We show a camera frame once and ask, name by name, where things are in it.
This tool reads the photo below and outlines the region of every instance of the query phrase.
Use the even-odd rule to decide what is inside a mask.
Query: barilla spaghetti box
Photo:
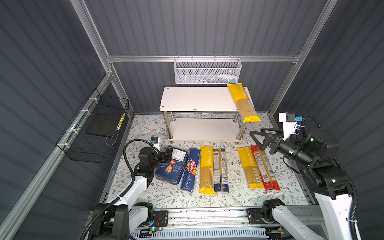
[[[181,183],[181,190],[193,191],[193,186],[195,185],[195,176],[197,172],[197,166],[199,165],[200,160],[200,149],[191,148],[189,151],[189,158],[187,162],[187,167],[185,168],[183,181]]]
[[[188,162],[188,152],[171,146],[168,146],[166,151],[170,151],[170,149],[172,150],[172,160],[159,163],[155,176],[162,181],[178,185]]]

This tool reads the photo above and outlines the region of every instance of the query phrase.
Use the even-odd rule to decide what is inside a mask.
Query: shelf bottom board
[[[240,142],[236,139],[239,130],[239,123],[233,119],[176,118],[170,121],[171,141]]]

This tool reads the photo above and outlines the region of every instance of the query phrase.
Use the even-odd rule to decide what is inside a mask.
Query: gray back wall
[[[86,0],[109,55],[298,54],[325,0]],[[291,63],[243,63],[240,82],[268,110]],[[171,63],[115,63],[134,112],[159,112]]]
[[[339,140],[362,239],[384,225],[383,40],[383,1],[339,1],[277,111],[314,114]]]
[[[1,223],[105,71],[69,0],[1,1],[0,39]],[[77,238],[108,168],[64,159],[14,239]]]

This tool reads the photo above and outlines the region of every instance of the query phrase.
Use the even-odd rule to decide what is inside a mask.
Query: floral tablecloth
[[[150,140],[152,136],[161,138],[161,151],[164,151],[168,145],[189,150],[192,147],[214,146],[215,149],[225,148],[228,161],[228,182],[229,193],[218,192],[213,195],[201,194],[200,189],[200,167],[198,167],[195,186],[193,192],[180,190],[175,186],[156,178],[153,179],[148,189],[143,192],[138,201],[150,202],[157,209],[160,208],[199,208],[199,207],[236,207],[236,206],[260,206],[264,200],[279,198],[286,205],[307,205],[308,202],[292,170],[290,170],[282,161],[282,155],[276,153],[271,155],[267,152],[268,159],[272,165],[275,175],[278,179],[280,192],[266,192],[262,189],[248,189],[243,167],[236,147],[255,145],[253,139],[249,136],[249,131],[258,131],[261,127],[272,127],[267,113],[259,113],[261,122],[247,123],[243,132],[243,138],[239,145],[233,142],[190,142],[175,141],[173,144],[167,139],[166,126],[162,114],[135,115],[132,127],[129,132],[128,140],[141,138]],[[176,118],[234,118],[234,113],[215,113],[215,114],[178,114]],[[138,154],[145,143],[133,142],[127,148],[127,157],[131,166],[135,166],[138,160]],[[129,184],[130,173],[123,157],[120,159],[112,187],[108,195],[111,200],[123,188]]]

